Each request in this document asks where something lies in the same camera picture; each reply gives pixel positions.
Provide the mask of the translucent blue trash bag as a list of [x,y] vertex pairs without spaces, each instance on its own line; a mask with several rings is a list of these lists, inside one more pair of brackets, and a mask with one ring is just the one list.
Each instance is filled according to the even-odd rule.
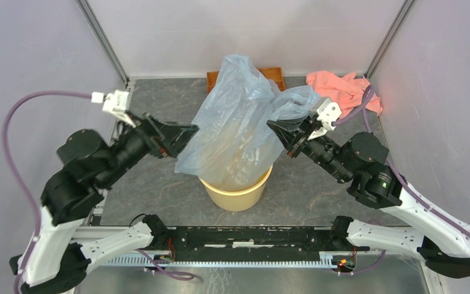
[[284,149],[267,122],[304,118],[319,98],[311,86],[281,91],[249,57],[225,56],[192,121],[199,131],[178,155],[175,173],[220,190],[252,187]]

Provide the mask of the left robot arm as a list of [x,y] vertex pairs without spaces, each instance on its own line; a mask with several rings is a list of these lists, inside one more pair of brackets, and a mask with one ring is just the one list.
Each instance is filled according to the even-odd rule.
[[151,115],[129,114],[112,144],[92,129],[73,133],[57,154],[62,168],[45,184],[40,223],[29,247],[10,259],[17,293],[63,293],[107,261],[128,252],[161,249],[170,236],[162,220],[145,214],[123,231],[77,243],[73,235],[121,177],[147,155],[177,157],[198,132],[194,124],[160,122]]

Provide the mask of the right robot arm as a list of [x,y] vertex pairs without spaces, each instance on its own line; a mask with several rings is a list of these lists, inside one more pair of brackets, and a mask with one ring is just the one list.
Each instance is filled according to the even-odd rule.
[[418,193],[392,166],[389,150],[371,132],[354,134],[344,145],[314,135],[311,117],[268,121],[289,157],[306,155],[348,185],[362,205],[394,216],[406,224],[397,229],[347,216],[335,218],[329,233],[337,250],[348,246],[398,252],[424,262],[446,277],[470,277],[470,224],[458,220]]

